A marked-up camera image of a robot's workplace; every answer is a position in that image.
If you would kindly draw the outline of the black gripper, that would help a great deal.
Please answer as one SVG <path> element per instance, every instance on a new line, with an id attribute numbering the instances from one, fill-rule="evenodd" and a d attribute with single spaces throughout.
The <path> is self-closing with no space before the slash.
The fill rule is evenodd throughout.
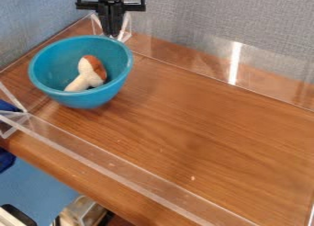
<path id="1" fill-rule="evenodd" d="M 140 11 L 146 10 L 146 0 L 138 2 L 126 0 L 76 0 L 76 8 L 86 10 L 96 10 L 98 17 L 106 36 L 116 37 L 120 33 L 123 26 L 124 11 Z"/>

